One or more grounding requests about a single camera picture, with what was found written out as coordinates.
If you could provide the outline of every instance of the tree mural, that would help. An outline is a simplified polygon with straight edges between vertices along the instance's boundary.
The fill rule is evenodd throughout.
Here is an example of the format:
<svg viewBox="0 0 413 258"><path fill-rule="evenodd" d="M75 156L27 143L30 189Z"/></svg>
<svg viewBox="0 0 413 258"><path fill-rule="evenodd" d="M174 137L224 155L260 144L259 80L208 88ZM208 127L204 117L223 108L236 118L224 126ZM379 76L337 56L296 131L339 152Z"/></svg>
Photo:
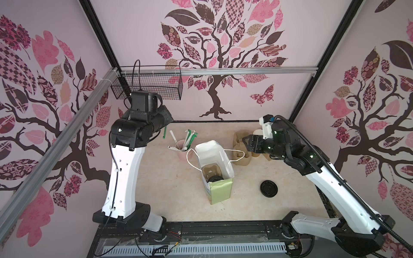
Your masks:
<svg viewBox="0 0 413 258"><path fill-rule="evenodd" d="M174 65L178 64L187 69L278 67L287 59L273 57L286 48L286 45L275 45L283 32L277 31L283 20L281 8L277 12L273 11L279 6L279 0L246 0L250 3L250 8L255 5L249 16L245 14L248 10L244 11L244 0L226 3L224 0L172 2L183 9L169 12L165 24L161 23L168 44L159 44L157 53L168 59L167 69L174 69ZM166 23L173 22L172 19L180 25L167 25ZM213 114L216 119L223 120L219 114L231 112L221 107L218 86L233 87L234 83L238 83L241 87L247 87L247 83L257 83L266 78L265 74L250 74L244 75L243 79L234 75L183 76L182 79L183 82L188 82L188 88L208 88L213 106L201 117ZM258 104L271 100L273 87L268 89L271 91L251 95L251 98L257 100Z"/></svg>
<svg viewBox="0 0 413 258"><path fill-rule="evenodd" d="M337 118L332 127L342 143L334 166L341 171L349 155L361 156L357 165L366 166L366 176L380 175L380 197L385 199L390 193L397 208L413 220L413 79L391 73L393 65L413 70L413 47L400 40L384 45L390 48L390 62L373 49L360 73L356 66L345 71L345 86L335 91L340 99L326 105ZM393 180L383 175L384 166ZM394 178L401 178L406 185Z"/></svg>
<svg viewBox="0 0 413 258"><path fill-rule="evenodd" d="M10 28L14 27L14 23L5 16L1 18L2 32L10 31ZM43 37L36 35L32 39L27 31L25 32L25 43L31 42L33 55L40 67L37 76L34 76L31 68L13 51L18 49L15 42L19 41L4 40L1 34L5 44L0 42L0 76L4 88L3 96L8 102L0 102L0 160L10 154L16 160L0 165L0 191L14 191L21 186L22 182L16 185L11 181L26 177L38 163L35 159L22 159L22 153L34 151L37 153L35 156L43 156L79 110L81 102L87 99L85 93L93 91L97 84L96 71L93 69L92 73L86 75L81 59L75 62L75 56L66 43L56 38L59 47L54 46L54 37L49 31L44 31ZM48 65L54 67L50 74L45 74L45 67ZM29 246L40 240L40 227L50 222L49 214L53 213L53 202L67 209L66 199L79 193L80 185L84 181L102 180L109 186L109 173L91 168L88 159L95 156L93 150L99 147L94 139L108 133L103 129L110 117L111 107L104 106L107 98L108 91L70 142L70 152L56 163L52 173L46 178L46 181L53 181L52 187L48 191L42 187L38 197L21 216L23 222L17 229L17 237L29 234ZM120 116L123 114L120 109L118 112ZM39 210L45 201L52 199L51 207L41 209L42 212L47 211L46 217L26 216L28 209Z"/></svg>

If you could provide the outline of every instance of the aluminum rail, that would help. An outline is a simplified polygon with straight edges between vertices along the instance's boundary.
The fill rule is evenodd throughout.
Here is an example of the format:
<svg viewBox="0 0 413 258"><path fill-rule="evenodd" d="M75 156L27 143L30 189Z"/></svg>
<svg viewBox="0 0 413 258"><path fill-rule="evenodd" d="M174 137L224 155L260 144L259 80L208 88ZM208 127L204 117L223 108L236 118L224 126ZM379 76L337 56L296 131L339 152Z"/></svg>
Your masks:
<svg viewBox="0 0 413 258"><path fill-rule="evenodd" d="M92 113L100 98L118 78L117 68L111 68L103 77L94 91L89 95L86 102L82 105L73 119L63 129L56 141L40 159L37 166L21 184L16 193L6 203L0 211L0 242L4 240L13 225L16 223L24 209L32 201L33 197L50 174L55 164L66 151L73 137L85 123L87 117Z"/></svg>
<svg viewBox="0 0 413 258"><path fill-rule="evenodd" d="M122 74L132 74L133 66L122 66ZM229 75L229 74L273 74L273 73L316 73L315 66L286 66L286 67L251 67L251 68L211 68L211 69L181 69L182 76L200 75ZM142 69L141 74L179 73L177 69Z"/></svg>

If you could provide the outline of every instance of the butterfly decal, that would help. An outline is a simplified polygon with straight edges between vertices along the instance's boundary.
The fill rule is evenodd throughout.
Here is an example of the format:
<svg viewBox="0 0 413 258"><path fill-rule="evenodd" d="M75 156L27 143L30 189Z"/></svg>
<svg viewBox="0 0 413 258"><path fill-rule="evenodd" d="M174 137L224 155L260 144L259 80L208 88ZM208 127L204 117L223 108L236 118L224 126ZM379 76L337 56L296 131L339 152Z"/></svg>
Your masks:
<svg viewBox="0 0 413 258"><path fill-rule="evenodd" d="M270 87L268 87L264 94L253 94L250 97L254 100L257 101L258 104L260 104L262 106L262 104L266 101L266 100L273 100L274 94L272 93L274 91L274 84L271 85Z"/></svg>

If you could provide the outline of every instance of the white paper bag handle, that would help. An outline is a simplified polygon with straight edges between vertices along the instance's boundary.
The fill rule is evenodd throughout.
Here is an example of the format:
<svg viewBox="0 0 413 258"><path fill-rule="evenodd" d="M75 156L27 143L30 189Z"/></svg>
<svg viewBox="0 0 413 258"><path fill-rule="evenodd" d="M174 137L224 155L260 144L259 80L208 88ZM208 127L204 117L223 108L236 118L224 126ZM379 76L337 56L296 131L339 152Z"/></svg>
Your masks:
<svg viewBox="0 0 413 258"><path fill-rule="evenodd" d="M240 160L240 159L242 159L242 158L245 157L245 152L240 151L240 150L237 150L237 149L224 149L224 151L239 151L239 152L242 152L242 157L241 157L241 158L239 158L239 159L237 159L237 160L230 160L230 162L238 161L238 160Z"/></svg>
<svg viewBox="0 0 413 258"><path fill-rule="evenodd" d="M186 161L188 161L188 163L189 163L191 166L193 166L194 168L196 168L197 170L202 171L201 169L197 168L196 166L192 165L192 164L189 162L189 160L188 160L188 153L189 153L190 151L193 151L193 152L198 156L198 153L197 153L193 148L191 148L191 149L187 150L187 152L186 152Z"/></svg>

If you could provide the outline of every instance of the metal bar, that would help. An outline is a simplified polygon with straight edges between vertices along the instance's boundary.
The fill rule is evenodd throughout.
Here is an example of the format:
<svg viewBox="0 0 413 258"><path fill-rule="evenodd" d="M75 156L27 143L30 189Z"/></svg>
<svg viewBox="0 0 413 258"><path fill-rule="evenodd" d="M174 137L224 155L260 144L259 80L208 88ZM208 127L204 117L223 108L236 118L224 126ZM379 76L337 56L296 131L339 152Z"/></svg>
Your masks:
<svg viewBox="0 0 413 258"><path fill-rule="evenodd" d="M116 67L119 72L122 71L121 67L119 66L118 59L116 59L115 53L113 52L112 47L109 44L109 40L106 37L106 34L103 31L102 25L100 24L99 19L97 18L96 12L93 9L92 3L90 0L79 0L80 5L82 6L90 25L92 26L97 39L102 46L103 51L106 54L107 59L112 67ZM128 83L126 82L125 78L119 77L119 81L123 86L122 89L125 91L127 96L130 96L131 90L127 87Z"/></svg>
<svg viewBox="0 0 413 258"><path fill-rule="evenodd" d="M310 79L303 93L301 94L300 99L298 100L297 104L292 110L291 116L289 118L291 122L293 122L297 118L299 112L301 111L301 108L304 106L305 102L307 101L308 96L311 94L311 91L317 84L319 78L324 73L325 68L328 66L329 62L331 61L331 58L338 50L339 44L341 43L346 33L349 31L353 21L357 17L359 11L361 10L361 6L363 5L364 2L365 0L353 0L351 2L343 19L340 22L340 25L338 26L336 32L334 33L333 38L331 39L329 45L327 46L327 49L325 50L323 56L321 57L320 62L318 63L317 73L315 74L314 77Z"/></svg>
<svg viewBox="0 0 413 258"><path fill-rule="evenodd" d="M318 67L315 66L290 66L290 67L251 67L251 68L211 68L211 69L181 69L182 76L197 75L227 75L227 74L273 74L273 73L316 73ZM158 73L179 73L175 69L145 69L140 70L141 74ZM132 70L124 70L121 74L132 74Z"/></svg>
<svg viewBox="0 0 413 258"><path fill-rule="evenodd" d="M16 223L17 219L23 213L24 209L31 202L33 196L37 193L40 186L44 183L46 177L50 174L55 164L66 151L75 134L85 123L87 117L92 113L93 108L99 102L100 98L109 88L118 73L116 68L111 68L103 77L94 91L89 95L86 102L82 105L73 119L63 129L62 133L56 139L56 142L47 150L45 155L40 159L37 166L26 177L16 193L7 202L0 212L0 242L7 236L10 229Z"/></svg>

